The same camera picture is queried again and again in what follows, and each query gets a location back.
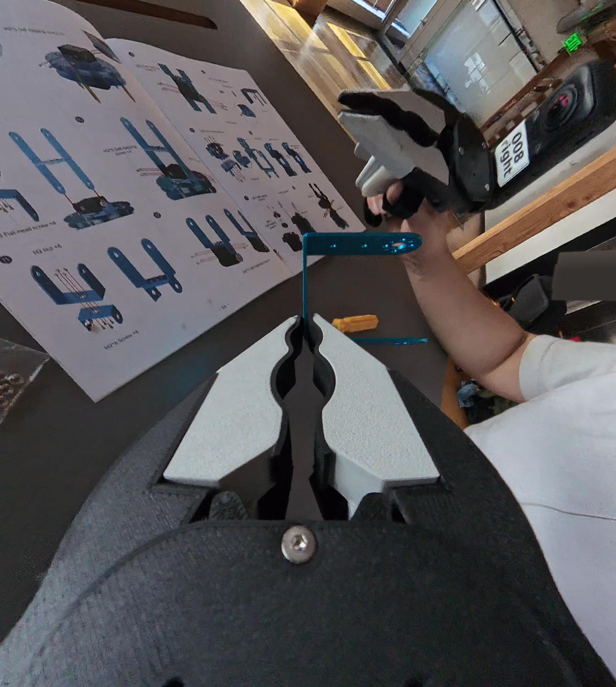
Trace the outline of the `open instruction manual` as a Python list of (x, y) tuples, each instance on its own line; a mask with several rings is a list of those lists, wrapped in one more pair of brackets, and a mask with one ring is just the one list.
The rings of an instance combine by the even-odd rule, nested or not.
[(0, 303), (91, 400), (364, 229), (249, 72), (0, 1)]

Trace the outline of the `wooden shelf unit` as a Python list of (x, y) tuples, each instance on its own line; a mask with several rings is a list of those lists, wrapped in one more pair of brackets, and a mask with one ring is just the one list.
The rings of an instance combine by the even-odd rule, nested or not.
[(489, 228), (453, 253), (465, 273), (489, 266), (493, 281), (616, 218), (616, 123), (509, 202)]

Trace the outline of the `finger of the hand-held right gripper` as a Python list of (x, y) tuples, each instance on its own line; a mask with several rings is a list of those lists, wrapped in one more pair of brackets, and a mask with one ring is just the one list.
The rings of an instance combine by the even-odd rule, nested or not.
[(383, 120), (393, 131), (429, 148), (462, 113), (443, 96), (421, 89), (347, 89), (338, 95), (340, 114)]
[(448, 184), (449, 167), (436, 141), (430, 145), (416, 142), (381, 116), (342, 111), (338, 120), (356, 142), (355, 155), (365, 161), (357, 184), (368, 184), (369, 179), (378, 177), (396, 181), (414, 169)]

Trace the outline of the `long blue U bracket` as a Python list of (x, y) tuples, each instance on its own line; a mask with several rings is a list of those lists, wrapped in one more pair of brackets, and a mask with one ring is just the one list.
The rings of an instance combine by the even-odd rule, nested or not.
[(306, 234), (302, 248), (302, 323), (304, 339), (311, 349), (317, 345), (317, 325), (316, 316), (309, 312), (309, 256), (395, 256), (415, 252), (422, 245), (421, 236), (407, 232)]

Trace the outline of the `black bag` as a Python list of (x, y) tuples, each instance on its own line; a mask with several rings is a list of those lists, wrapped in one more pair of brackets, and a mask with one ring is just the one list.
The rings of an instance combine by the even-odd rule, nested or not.
[(533, 274), (509, 296), (503, 297), (500, 307), (523, 329), (528, 330), (548, 310), (550, 294), (551, 277)]

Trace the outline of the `person's right forearm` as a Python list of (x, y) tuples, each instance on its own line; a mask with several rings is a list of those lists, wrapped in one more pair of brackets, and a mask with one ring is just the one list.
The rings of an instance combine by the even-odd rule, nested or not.
[(402, 257), (416, 300), (452, 360), (483, 387), (525, 401), (519, 368), (535, 335), (485, 297), (449, 252)]

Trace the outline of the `white shirt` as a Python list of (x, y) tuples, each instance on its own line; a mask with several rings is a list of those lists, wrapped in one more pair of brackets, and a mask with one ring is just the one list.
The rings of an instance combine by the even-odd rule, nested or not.
[(466, 434), (520, 503), (559, 592), (616, 678), (616, 346), (538, 336), (525, 402)]

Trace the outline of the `glass partition wall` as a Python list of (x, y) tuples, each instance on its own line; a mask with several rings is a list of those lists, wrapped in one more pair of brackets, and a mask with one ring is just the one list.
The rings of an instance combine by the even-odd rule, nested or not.
[(545, 65), (513, 1), (393, 1), (378, 40), (411, 87), (478, 125)]

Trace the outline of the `yellow-handled screwdriver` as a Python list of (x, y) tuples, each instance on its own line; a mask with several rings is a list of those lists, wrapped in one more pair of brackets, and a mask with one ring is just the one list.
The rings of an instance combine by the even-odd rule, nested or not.
[(376, 315), (355, 315), (335, 318), (331, 325), (344, 334), (372, 331), (379, 325), (379, 318)]

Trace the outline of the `person's right hand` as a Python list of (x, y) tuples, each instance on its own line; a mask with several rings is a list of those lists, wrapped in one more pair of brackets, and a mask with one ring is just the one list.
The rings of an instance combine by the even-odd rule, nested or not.
[(389, 233), (417, 234), (422, 244), (415, 252), (406, 253), (401, 260), (409, 276), (426, 276), (444, 260), (451, 257), (447, 245), (447, 232), (453, 224), (448, 213), (439, 213), (425, 200), (418, 211), (408, 219), (392, 215), (384, 208), (385, 201), (391, 206), (398, 203), (406, 191), (402, 181), (391, 184), (385, 194), (369, 196), (365, 202), (368, 210), (375, 217), (383, 220), (384, 230)]

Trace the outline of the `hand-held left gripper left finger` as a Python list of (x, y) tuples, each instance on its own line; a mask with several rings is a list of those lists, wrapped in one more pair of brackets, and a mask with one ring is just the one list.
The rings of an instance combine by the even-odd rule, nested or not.
[(286, 435), (276, 372), (291, 360), (293, 316), (222, 366), (164, 469), (165, 482), (220, 491), (269, 491)]

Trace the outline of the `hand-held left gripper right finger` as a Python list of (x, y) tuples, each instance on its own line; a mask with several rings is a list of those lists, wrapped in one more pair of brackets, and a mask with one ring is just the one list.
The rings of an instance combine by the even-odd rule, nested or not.
[(322, 517), (349, 520), (369, 494), (439, 481), (391, 370), (317, 314), (311, 352), (323, 400), (311, 486)]

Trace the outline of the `dark grey desk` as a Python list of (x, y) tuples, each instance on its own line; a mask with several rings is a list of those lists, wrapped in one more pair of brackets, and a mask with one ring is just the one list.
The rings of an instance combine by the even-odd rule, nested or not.
[[(271, 50), (269, 39), (261, 39), (261, 30), (252, 28), (252, 20), (242, 20), (240, 5), (227, 3), (223, 14), (232, 21), (232, 29), (249, 35), (242, 38), (244, 49), (258, 47)], [(252, 57), (248, 64), (257, 81), (270, 96), (286, 96), (291, 100), (282, 111), (288, 123), (301, 135), (307, 135), (309, 148), (318, 153), (319, 162), (335, 173), (339, 189), (354, 176), (355, 163), (346, 163), (346, 135), (322, 111), (307, 86), (297, 75), (289, 75), (288, 66), (280, 68), (278, 56)], [(403, 268), (394, 258), (335, 258), (318, 262), (310, 270), (310, 294), (323, 316), (346, 314), (351, 308), (360, 311), (373, 308), (377, 314), (393, 316), (386, 319), (391, 331), (428, 333), (428, 327), (414, 302)], [(60, 368), (52, 367), (41, 374), (41, 380), (21, 401), (21, 408), (12, 411), (11, 420), (0, 428), (0, 659), (3, 645), (11, 640), (9, 633), (32, 594), (43, 583), (51, 582), (51, 572), (57, 566), (51, 554), (60, 543), (71, 517), (80, 502), (98, 483), (98, 477), (111, 468), (118, 454), (156, 420), (165, 417), (174, 421), (192, 409), (189, 399), (200, 382), (222, 363), (259, 339), (286, 316), (296, 314), (300, 305), (300, 279), (272, 287), (266, 295), (243, 306), (240, 314), (232, 314), (193, 343), (186, 335), (186, 345), (168, 337), (168, 326), (157, 329), (157, 340), (173, 348), (173, 356), (158, 359), (157, 365), (130, 381), (126, 387), (112, 393), (107, 400), (93, 403)], [(0, 337), (11, 339), (37, 350), (47, 349), (38, 337), (28, 331), (5, 303), (0, 303)], [(311, 471), (313, 410), (319, 400), (317, 390), (294, 388), (288, 396), (288, 407), (297, 413), (292, 420), (306, 413), (308, 429), (298, 431), (291, 425), (295, 450), (294, 492), (290, 513), (305, 506), (308, 518), (318, 518), (307, 475)], [(12, 677), (0, 677), (0, 686), (13, 686), (28, 667), (11, 668)]]

